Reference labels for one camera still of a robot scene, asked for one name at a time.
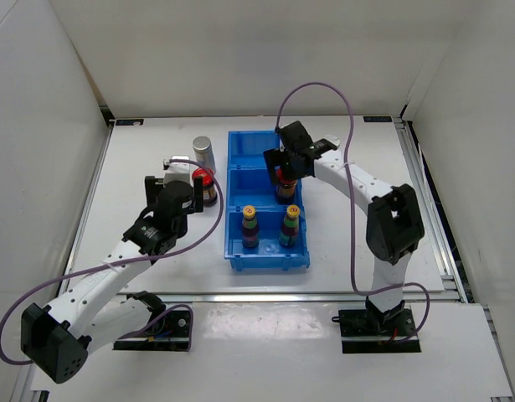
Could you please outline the red lid sauce jar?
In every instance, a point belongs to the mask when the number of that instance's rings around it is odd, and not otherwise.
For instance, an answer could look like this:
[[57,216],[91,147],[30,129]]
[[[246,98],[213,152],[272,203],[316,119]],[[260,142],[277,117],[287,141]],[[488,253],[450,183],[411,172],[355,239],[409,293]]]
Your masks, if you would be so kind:
[[286,179],[280,168],[276,170],[276,200],[279,204],[292,204],[296,195],[296,180]]
[[192,173],[192,179],[201,178],[203,182],[203,206],[212,207],[218,200],[218,194],[212,177],[212,171],[208,168],[197,168]]

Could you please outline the yellow cap sauce bottle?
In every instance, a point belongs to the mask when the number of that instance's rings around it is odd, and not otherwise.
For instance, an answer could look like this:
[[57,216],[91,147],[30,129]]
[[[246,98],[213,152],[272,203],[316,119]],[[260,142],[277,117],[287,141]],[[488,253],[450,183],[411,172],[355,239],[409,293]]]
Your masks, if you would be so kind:
[[259,244],[259,224],[256,218],[256,209],[253,205],[246,205],[242,209],[242,244],[247,248],[254,248]]
[[299,232],[300,209],[297,205],[289,205],[281,225],[279,242],[284,247],[292,247],[296,244]]

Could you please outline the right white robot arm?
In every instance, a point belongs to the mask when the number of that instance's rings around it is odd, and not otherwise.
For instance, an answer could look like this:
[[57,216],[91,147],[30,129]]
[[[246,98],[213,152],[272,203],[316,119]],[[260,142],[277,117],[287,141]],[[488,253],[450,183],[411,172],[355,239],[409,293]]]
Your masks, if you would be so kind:
[[365,213],[373,282],[370,290],[356,293],[365,298],[368,330],[387,333],[404,309],[407,266],[425,235],[415,190],[376,178],[349,160],[348,145],[336,137],[315,141],[300,121],[278,126],[275,133],[281,146],[264,153],[271,182],[314,177],[349,198],[351,215]]

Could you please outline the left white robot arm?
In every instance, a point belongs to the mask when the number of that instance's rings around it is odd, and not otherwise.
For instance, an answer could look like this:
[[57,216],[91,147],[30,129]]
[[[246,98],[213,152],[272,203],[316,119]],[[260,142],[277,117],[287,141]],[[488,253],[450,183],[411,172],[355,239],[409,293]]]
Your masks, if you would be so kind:
[[171,181],[145,207],[106,257],[107,269],[84,276],[44,307],[33,303],[21,317],[21,349],[56,384],[70,380],[89,354],[124,336],[166,335],[160,298],[131,294],[120,306],[108,302],[156,263],[188,231],[188,216],[203,210],[203,181]]

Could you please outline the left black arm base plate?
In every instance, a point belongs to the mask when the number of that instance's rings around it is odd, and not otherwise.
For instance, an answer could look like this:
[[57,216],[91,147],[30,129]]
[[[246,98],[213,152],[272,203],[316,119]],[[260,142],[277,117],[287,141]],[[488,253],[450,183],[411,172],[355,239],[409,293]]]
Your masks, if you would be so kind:
[[152,293],[142,291],[126,296],[127,300],[140,301],[150,312],[148,322],[167,313],[145,332],[134,338],[116,340],[112,349],[115,351],[140,352],[188,352],[192,344],[193,310],[188,305],[167,306]]

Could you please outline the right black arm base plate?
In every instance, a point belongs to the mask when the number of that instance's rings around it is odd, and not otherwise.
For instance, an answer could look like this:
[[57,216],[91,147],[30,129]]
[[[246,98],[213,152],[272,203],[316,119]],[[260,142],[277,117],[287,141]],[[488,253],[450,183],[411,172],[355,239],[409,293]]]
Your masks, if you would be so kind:
[[391,323],[377,329],[364,309],[339,310],[332,322],[339,325],[343,354],[420,353],[414,335],[415,320],[409,308]]

